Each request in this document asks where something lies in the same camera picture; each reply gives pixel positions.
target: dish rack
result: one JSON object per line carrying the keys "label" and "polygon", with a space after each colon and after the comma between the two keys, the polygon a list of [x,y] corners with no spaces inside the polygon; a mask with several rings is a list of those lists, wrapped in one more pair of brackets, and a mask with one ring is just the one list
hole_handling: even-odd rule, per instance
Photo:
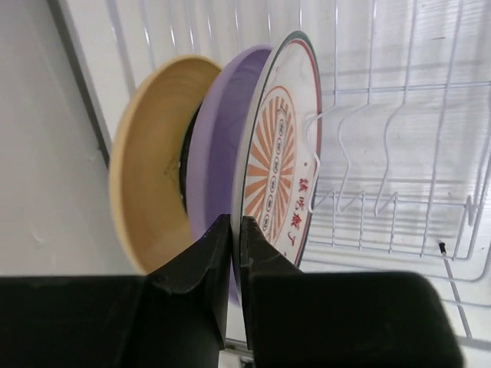
{"label": "dish rack", "polygon": [[324,111],[301,268],[424,274],[460,343],[491,351],[491,3],[106,0],[85,10],[107,22],[117,65],[92,61],[90,32],[77,15],[82,3],[62,8],[108,146],[125,103],[111,107],[116,113],[104,109],[110,103],[97,93],[104,68],[119,68],[126,90],[112,87],[113,98],[127,102],[178,54],[225,64],[253,44],[305,31]]}

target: rack wire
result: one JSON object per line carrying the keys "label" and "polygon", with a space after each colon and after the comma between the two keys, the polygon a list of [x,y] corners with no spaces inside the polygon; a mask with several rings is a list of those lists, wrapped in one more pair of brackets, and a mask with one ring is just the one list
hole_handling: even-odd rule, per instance
{"label": "rack wire", "polygon": [[[256,43],[274,44],[293,29],[321,28],[312,40],[320,50],[324,136],[302,268],[420,272],[440,292],[460,342],[491,351],[486,207],[491,5],[486,0],[254,4],[167,0],[163,9],[138,0],[149,71],[186,52],[224,64],[251,45],[251,20],[261,29]],[[134,45],[121,4],[106,0],[105,7],[131,95],[139,84]],[[159,13],[158,27],[151,21],[157,8],[165,13]],[[220,21],[217,12],[223,13]],[[355,23],[366,27],[347,35]],[[389,59],[400,63],[387,67]],[[306,130],[316,118],[305,122]]]}

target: purple plate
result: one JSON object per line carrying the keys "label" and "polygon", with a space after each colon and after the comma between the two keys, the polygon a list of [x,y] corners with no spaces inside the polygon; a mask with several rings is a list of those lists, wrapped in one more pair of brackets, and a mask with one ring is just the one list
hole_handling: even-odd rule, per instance
{"label": "purple plate", "polygon": [[[196,118],[186,171],[186,205],[191,233],[199,239],[232,209],[232,185],[242,128],[269,46],[255,46],[230,61],[213,82]],[[231,278],[231,295],[236,284]]]}

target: orange sunburst design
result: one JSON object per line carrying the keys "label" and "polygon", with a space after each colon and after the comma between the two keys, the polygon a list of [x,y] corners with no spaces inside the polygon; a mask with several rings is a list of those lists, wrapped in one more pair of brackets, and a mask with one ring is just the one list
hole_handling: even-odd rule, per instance
{"label": "orange sunburst design", "polygon": [[277,93],[267,94],[259,111],[246,170],[244,215],[253,215],[274,245],[289,213],[293,190],[295,108],[288,91],[279,87]]}

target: tan bowl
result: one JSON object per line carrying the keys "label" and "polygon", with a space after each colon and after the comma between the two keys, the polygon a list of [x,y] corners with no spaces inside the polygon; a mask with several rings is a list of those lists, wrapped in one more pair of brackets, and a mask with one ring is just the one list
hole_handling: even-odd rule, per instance
{"label": "tan bowl", "polygon": [[195,55],[172,60],[138,88],[117,128],[110,157],[110,205],[132,263],[150,273],[193,243],[179,190],[183,138],[220,72]]}

